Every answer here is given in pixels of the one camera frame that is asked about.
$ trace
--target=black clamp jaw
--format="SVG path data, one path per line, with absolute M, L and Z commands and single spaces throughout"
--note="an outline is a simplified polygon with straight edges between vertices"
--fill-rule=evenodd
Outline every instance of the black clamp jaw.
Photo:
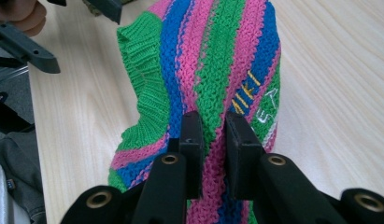
M 0 24 L 0 48 L 14 57 L 0 57 L 0 67 L 17 68 L 29 62 L 43 72 L 60 73 L 54 55 L 8 22 Z
M 347 189 L 340 201 L 318 191 L 289 158 L 265 153 L 243 116 L 226 115 L 226 174 L 231 196 L 254 201 L 260 224 L 384 224 L 384 198 Z M 149 178 L 128 191 L 98 186 L 78 197 L 62 223 L 186 223 L 186 201 L 202 189 L 204 141 L 197 112 L 158 156 Z
M 105 16 L 120 23 L 122 4 L 120 0 L 87 0 Z M 48 2 L 66 6 L 66 0 L 48 0 Z M 57 59 L 49 51 L 39 46 L 23 32 L 10 23 L 0 24 L 0 48 L 7 51 L 14 58 L 0 57 L 0 67 L 18 68 L 27 62 L 46 73 L 60 73 Z

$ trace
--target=wooden table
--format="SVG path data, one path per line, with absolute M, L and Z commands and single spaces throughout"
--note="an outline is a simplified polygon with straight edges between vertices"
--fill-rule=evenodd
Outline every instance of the wooden table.
M 275 152 L 336 198 L 361 187 L 384 196 L 384 0 L 272 1 L 282 42 Z M 59 75 L 30 68 L 49 223 L 80 193 L 107 184 L 121 132 L 136 124 L 135 94 L 118 49 L 118 25 L 81 1 L 48 9 L 36 42 Z M 152 3 L 123 8 L 121 26 Z

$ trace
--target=finger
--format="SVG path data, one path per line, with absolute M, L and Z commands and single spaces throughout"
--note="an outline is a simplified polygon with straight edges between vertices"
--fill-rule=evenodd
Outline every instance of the finger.
M 12 21 L 11 23 L 22 31 L 30 30 L 41 23 L 47 15 L 47 10 L 39 2 L 36 3 L 31 14 L 22 21 Z
M 0 21 L 22 21 L 35 8 L 37 0 L 8 0 L 0 4 Z
M 43 27 L 44 27 L 44 24 L 46 23 L 46 18 L 44 18 L 43 21 L 41 21 L 37 26 L 35 26 L 34 28 L 30 29 L 30 30 L 27 30 L 27 31 L 24 31 L 24 33 L 28 36 L 35 36 L 35 35 L 38 35 L 42 30 L 43 30 Z

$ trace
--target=striped knitted fabric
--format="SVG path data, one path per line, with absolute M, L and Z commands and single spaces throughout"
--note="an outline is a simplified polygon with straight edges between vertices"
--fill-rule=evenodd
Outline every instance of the striped knitted fabric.
M 122 191 L 149 176 L 154 158 L 178 138 L 184 113 L 203 121 L 203 195 L 188 223 L 256 223 L 252 202 L 229 197 L 224 116 L 245 116 L 266 151 L 279 103 L 280 43 L 266 0 L 160 0 L 119 28 L 121 55 L 137 97 L 138 123 L 125 130 L 109 184 Z

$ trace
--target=green knit cuff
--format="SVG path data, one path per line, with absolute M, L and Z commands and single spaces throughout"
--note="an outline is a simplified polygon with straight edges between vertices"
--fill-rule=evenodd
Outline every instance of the green knit cuff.
M 169 98 L 160 66 L 162 22 L 143 12 L 131 25 L 118 29 L 121 56 L 137 97 L 140 119 L 122 134 L 119 150 L 157 142 L 169 121 Z

